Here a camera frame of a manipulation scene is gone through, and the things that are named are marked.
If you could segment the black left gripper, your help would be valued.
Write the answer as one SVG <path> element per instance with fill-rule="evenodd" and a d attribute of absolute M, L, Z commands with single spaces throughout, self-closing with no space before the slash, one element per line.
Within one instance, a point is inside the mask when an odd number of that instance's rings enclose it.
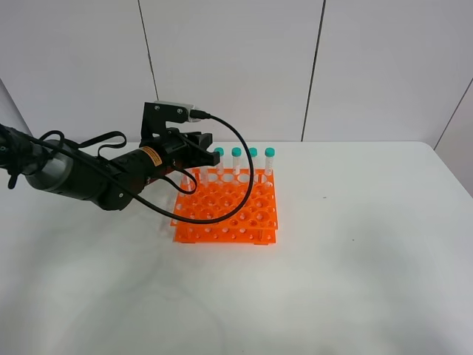
<path fill-rule="evenodd" d="M 168 127 L 168 123 L 172 122 L 165 121 L 163 114 L 154 110 L 154 102 L 144 104 L 140 148 L 151 155 L 154 164 L 150 181 L 166 176 L 176 168 L 192 169 L 217 165 L 218 154 L 205 150 L 213 143 L 211 133 L 187 134 L 175 127 Z"/>

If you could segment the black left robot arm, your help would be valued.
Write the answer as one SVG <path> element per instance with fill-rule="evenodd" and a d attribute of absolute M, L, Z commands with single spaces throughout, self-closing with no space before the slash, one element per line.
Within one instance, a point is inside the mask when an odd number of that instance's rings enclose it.
<path fill-rule="evenodd" d="M 118 131 L 83 143 L 51 131 L 34 143 L 31 136 L 2 126 L 1 168 L 10 175 L 9 189 L 15 187 L 19 175 L 24 175 L 34 189 L 90 201 L 106 211 L 122 210 L 133 195 L 174 171 L 220 162 L 217 153 L 208 151 L 213 140 L 210 133 L 184 133 L 166 126 L 168 122 L 181 124 L 197 117 L 192 105 L 146 102 L 139 147 L 111 160 L 83 150 L 95 144 L 109 147 L 107 140 L 120 136 Z"/>

